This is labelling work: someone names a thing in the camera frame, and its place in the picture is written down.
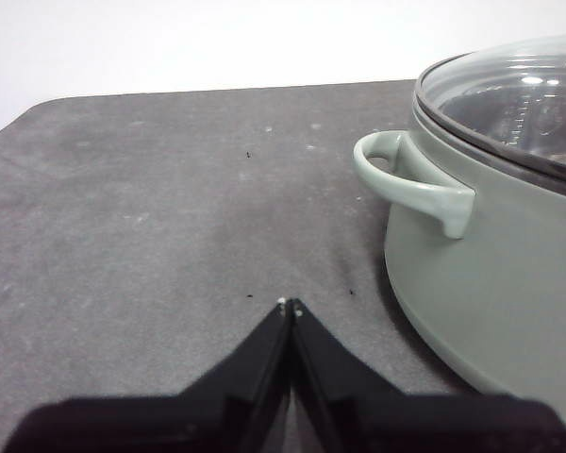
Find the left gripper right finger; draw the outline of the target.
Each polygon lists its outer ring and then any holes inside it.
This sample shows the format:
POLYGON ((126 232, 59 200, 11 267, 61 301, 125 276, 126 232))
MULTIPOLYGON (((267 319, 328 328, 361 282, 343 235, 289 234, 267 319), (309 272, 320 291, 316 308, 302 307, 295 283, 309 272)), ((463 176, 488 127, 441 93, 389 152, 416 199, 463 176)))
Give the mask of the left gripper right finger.
POLYGON ((291 381, 326 452, 566 452, 547 405, 506 394, 406 394, 291 301, 291 381))

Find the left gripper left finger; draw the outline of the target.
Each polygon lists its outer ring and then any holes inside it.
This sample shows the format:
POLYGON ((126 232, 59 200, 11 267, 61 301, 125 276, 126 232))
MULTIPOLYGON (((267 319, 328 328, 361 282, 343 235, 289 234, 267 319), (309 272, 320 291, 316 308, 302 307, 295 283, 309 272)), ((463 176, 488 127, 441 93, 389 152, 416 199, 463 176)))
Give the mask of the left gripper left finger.
POLYGON ((26 415, 7 452, 275 450, 289 406, 291 307, 280 300, 222 361, 179 394, 70 398, 26 415))

